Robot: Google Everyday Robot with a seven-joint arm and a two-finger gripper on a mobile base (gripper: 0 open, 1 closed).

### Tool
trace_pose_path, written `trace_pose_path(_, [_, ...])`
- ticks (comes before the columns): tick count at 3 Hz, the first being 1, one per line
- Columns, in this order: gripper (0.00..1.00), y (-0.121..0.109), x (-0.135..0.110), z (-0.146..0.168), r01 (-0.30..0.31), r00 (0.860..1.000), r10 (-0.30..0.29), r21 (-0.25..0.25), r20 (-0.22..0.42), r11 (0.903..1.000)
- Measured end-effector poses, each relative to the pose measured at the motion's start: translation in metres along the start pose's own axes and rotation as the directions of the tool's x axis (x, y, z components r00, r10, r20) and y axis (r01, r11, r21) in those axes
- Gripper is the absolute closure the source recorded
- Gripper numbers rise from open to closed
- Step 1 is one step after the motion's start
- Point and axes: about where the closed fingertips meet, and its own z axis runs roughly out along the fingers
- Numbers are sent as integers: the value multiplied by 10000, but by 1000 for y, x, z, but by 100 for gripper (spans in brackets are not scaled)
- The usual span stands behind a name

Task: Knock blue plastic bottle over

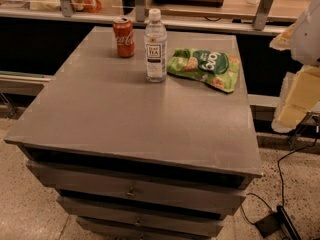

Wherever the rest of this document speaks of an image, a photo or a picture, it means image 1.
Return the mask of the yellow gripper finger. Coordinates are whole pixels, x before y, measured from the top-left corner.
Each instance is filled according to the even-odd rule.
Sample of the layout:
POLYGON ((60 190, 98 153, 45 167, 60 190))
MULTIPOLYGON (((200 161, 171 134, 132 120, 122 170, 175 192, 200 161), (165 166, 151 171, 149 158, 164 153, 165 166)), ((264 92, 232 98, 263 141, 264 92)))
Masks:
POLYGON ((269 44, 269 47, 278 51, 291 49, 291 38, 295 25, 288 26, 283 32, 278 34, 269 44))
POLYGON ((320 67, 303 65, 283 79, 271 127, 275 132, 294 130, 320 100, 320 67))

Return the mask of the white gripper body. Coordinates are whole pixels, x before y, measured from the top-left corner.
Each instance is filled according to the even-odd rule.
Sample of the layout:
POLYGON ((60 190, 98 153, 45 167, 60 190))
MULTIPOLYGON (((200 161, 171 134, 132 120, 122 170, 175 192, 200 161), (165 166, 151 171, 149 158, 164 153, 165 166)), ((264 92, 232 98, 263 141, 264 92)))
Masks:
POLYGON ((320 65, 320 0, 312 0, 295 22, 291 56, 305 65, 320 65))

